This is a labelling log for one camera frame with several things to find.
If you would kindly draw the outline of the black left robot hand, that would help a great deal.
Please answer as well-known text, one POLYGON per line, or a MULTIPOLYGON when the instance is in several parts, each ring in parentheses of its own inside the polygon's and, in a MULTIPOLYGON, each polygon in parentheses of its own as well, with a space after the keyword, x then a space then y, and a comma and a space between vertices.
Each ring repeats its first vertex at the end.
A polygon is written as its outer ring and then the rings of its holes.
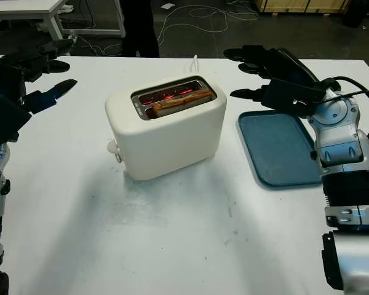
POLYGON ((28 45, 0 57, 0 97, 8 98, 19 108, 37 114, 56 105, 57 100, 76 84, 74 79, 64 80, 46 92, 26 93, 25 84, 35 82, 43 74, 64 73, 70 65, 57 58, 69 53, 74 41, 60 39, 40 45, 28 45))

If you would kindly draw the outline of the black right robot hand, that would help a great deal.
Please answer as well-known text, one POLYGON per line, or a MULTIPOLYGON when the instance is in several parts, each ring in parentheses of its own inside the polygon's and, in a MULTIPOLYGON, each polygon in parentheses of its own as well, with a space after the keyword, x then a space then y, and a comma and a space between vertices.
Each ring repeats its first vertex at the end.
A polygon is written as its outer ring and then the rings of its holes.
POLYGON ((263 79, 278 79, 305 87, 313 87, 318 78, 286 49, 265 49, 262 45, 244 45, 226 49, 224 56, 238 61, 238 68, 263 79))

